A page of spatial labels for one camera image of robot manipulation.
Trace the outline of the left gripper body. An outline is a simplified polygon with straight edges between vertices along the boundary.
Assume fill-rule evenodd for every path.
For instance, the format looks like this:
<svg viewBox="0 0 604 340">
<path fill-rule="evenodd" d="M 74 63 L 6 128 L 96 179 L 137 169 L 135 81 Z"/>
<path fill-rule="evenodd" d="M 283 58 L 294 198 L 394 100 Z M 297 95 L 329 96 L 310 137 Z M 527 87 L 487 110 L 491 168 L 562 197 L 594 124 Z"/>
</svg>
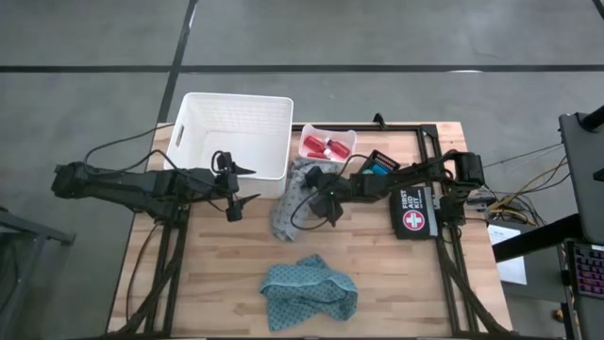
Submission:
<svg viewBox="0 0 604 340">
<path fill-rule="evenodd" d="M 236 198 L 239 191 L 239 167 L 230 152 L 216 151 L 211 157 L 211 170 L 216 174 L 216 188 L 212 192 L 219 198 L 225 198 L 228 207 L 225 209 L 228 222 L 242 219 L 242 206 Z"/>
</svg>

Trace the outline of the dark metal stand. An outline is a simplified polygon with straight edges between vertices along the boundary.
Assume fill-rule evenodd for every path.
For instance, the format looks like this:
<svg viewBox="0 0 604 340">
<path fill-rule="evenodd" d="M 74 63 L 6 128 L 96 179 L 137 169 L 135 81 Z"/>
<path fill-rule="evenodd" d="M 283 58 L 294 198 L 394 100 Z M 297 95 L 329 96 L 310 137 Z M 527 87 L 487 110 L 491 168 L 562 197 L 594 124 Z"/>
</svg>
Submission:
<svg viewBox="0 0 604 340">
<path fill-rule="evenodd" d="M 73 233 L 47 227 L 0 207 L 0 340 L 10 340 L 26 290 L 48 240 L 70 246 Z"/>
</svg>

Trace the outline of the grey connector box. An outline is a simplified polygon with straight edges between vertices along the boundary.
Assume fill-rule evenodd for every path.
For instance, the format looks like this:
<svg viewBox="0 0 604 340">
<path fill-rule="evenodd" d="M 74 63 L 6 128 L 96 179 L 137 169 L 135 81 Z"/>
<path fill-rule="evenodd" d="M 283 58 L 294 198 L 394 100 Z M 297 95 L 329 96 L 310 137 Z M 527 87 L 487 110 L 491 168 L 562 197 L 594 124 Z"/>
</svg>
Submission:
<svg viewBox="0 0 604 340">
<path fill-rule="evenodd" d="M 467 197 L 464 208 L 466 210 L 483 212 L 488 206 L 496 202 L 496 198 L 488 192 L 476 191 Z"/>
</svg>

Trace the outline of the dark grey panel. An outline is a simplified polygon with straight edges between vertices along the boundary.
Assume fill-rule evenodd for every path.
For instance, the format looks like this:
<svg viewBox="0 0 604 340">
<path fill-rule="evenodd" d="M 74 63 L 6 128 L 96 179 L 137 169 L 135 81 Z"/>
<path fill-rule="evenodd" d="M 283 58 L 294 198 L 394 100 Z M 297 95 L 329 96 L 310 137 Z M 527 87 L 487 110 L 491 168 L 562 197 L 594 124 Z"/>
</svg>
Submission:
<svg viewBox="0 0 604 340">
<path fill-rule="evenodd" d="M 584 238 L 604 246 L 604 125 L 589 132 L 580 112 L 559 117 L 560 132 Z"/>
</svg>

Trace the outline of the teal star-patterned cloth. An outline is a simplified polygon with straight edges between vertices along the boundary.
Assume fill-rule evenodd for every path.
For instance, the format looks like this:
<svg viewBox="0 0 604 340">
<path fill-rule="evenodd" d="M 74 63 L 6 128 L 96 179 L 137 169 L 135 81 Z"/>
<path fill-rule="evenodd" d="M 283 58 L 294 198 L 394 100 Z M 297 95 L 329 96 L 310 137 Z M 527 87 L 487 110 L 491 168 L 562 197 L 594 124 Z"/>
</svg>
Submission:
<svg viewBox="0 0 604 340">
<path fill-rule="evenodd" d="M 270 332 L 297 326 L 318 314 L 346 321 L 358 309 L 358 289 L 318 254 L 270 267 L 259 292 L 266 299 Z"/>
</svg>

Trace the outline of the backlit keyboard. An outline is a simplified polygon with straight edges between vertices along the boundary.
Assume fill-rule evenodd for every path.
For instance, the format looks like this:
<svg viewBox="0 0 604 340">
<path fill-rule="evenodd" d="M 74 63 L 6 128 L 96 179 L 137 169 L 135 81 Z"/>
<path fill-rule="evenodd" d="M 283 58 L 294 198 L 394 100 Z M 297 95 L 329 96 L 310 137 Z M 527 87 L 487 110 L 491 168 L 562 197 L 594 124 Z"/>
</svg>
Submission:
<svg viewBox="0 0 604 340">
<path fill-rule="evenodd" d="M 571 282 L 580 296 L 604 300 L 604 246 L 568 242 Z"/>
</svg>

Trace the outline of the black pole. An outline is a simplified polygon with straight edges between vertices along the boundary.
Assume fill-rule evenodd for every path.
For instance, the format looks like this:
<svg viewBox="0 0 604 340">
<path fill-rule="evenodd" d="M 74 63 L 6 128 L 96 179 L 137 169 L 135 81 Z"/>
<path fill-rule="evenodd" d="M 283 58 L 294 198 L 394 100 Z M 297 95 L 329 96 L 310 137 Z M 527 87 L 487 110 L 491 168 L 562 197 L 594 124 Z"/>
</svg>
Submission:
<svg viewBox="0 0 604 340">
<path fill-rule="evenodd" d="M 581 113 L 579 125 L 589 132 L 597 132 L 604 125 L 604 104 L 589 114 Z"/>
</svg>

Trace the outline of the white plastic basket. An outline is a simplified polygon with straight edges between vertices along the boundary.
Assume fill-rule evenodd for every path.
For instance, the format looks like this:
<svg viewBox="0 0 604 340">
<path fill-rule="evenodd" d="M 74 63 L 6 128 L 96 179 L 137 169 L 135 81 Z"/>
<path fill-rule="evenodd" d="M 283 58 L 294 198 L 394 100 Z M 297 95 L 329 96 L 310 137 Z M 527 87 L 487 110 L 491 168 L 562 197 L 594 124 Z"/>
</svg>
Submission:
<svg viewBox="0 0 604 340">
<path fill-rule="evenodd" d="M 187 93 L 163 167 L 209 168 L 214 152 L 229 152 L 252 175 L 238 178 L 240 196 L 281 197 L 286 190 L 294 102 L 288 97 Z"/>
</svg>

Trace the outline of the black beam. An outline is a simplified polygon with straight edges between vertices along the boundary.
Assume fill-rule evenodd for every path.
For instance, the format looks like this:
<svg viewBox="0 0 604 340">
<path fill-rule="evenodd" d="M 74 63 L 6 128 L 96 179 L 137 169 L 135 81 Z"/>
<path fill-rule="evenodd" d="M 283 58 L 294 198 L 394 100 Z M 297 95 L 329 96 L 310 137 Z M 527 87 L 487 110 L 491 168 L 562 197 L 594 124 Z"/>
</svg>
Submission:
<svg viewBox="0 0 604 340">
<path fill-rule="evenodd" d="M 578 213 L 566 216 L 549 225 L 522 233 L 493 246 L 497 263 L 515 259 L 534 251 L 563 243 L 567 239 L 582 237 L 581 220 Z"/>
</svg>

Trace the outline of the black first aid kit pouch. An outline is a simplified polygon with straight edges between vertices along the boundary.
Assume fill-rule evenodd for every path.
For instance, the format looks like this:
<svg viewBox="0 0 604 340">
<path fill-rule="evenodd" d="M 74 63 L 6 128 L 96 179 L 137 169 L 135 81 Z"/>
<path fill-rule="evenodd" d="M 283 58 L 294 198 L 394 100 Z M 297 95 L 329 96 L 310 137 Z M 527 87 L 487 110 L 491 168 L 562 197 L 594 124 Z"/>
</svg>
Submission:
<svg viewBox="0 0 604 340">
<path fill-rule="evenodd" d="M 392 228 L 398 240 L 427 240 L 438 236 L 430 187 L 395 189 L 390 194 L 389 208 Z"/>
</svg>

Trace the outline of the grey star-patterned cloth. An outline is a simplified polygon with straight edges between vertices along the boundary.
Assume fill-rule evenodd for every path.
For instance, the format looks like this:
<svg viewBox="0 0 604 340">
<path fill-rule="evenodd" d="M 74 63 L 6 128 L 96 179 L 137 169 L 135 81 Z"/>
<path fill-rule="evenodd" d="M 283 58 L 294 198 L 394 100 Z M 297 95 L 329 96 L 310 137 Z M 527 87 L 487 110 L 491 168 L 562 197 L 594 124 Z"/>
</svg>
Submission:
<svg viewBox="0 0 604 340">
<path fill-rule="evenodd" d="M 280 241 L 293 242 L 310 212 L 308 203 L 302 201 L 313 194 L 316 189 L 306 185 L 305 175 L 313 166 L 319 166 L 324 172 L 336 173 L 339 166 L 334 162 L 312 161 L 297 158 L 293 161 L 287 175 L 287 187 L 283 196 L 274 206 L 270 225 L 273 235 Z"/>
</svg>

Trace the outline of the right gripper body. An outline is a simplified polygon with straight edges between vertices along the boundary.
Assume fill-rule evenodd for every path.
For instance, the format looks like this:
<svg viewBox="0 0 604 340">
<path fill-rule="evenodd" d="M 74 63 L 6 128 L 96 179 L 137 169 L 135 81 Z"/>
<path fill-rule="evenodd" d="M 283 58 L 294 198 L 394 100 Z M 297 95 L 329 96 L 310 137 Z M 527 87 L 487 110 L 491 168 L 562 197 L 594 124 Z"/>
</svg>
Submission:
<svg viewBox="0 0 604 340">
<path fill-rule="evenodd" d="M 313 166 L 305 175 L 306 185 L 316 188 L 320 196 L 334 196 L 342 202 L 352 199 L 351 182 L 336 173 L 324 172 L 319 166 Z"/>
</svg>

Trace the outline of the white paper sheet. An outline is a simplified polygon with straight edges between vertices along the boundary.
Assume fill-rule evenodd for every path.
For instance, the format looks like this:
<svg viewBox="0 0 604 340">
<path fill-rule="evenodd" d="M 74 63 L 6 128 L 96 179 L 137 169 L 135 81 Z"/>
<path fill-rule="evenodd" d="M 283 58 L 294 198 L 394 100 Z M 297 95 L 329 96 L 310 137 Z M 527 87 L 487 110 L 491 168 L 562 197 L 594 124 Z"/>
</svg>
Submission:
<svg viewBox="0 0 604 340">
<path fill-rule="evenodd" d="M 520 230 L 509 229 L 492 224 L 488 225 L 487 231 L 490 242 L 493 246 L 521 234 Z M 504 262 L 498 262 L 496 266 L 501 281 L 520 285 L 528 284 L 525 260 L 523 256 Z"/>
</svg>

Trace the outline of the small white plastic tray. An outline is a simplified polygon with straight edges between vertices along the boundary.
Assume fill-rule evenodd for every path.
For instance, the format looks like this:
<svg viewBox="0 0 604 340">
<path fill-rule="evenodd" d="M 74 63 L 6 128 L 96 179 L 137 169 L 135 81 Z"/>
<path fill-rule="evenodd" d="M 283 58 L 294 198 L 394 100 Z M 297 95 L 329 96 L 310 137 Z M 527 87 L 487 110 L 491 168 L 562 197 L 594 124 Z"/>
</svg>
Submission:
<svg viewBox="0 0 604 340">
<path fill-rule="evenodd" d="M 307 154 L 311 151 L 303 145 L 304 139 L 309 135 L 314 136 L 314 137 L 318 138 L 319 140 L 321 140 L 325 144 L 326 150 L 329 150 L 329 149 L 326 146 L 325 138 L 331 138 L 335 141 L 339 141 L 339 142 L 347 145 L 350 148 L 351 154 L 347 159 L 342 159 L 342 158 L 338 157 L 337 155 L 333 154 L 332 152 L 330 153 L 330 160 L 309 158 L 307 156 Z M 324 161 L 324 162 L 335 162 L 338 164 L 344 164 L 356 151 L 356 143 L 357 143 L 357 134 L 352 129 L 348 129 L 348 130 L 344 130 L 344 131 L 336 131 L 334 128 L 325 129 L 322 127 L 306 124 L 302 128 L 301 135 L 299 138 L 298 155 L 300 157 L 302 157 L 303 159 L 310 159 L 310 160 L 317 160 L 317 161 Z"/>
</svg>

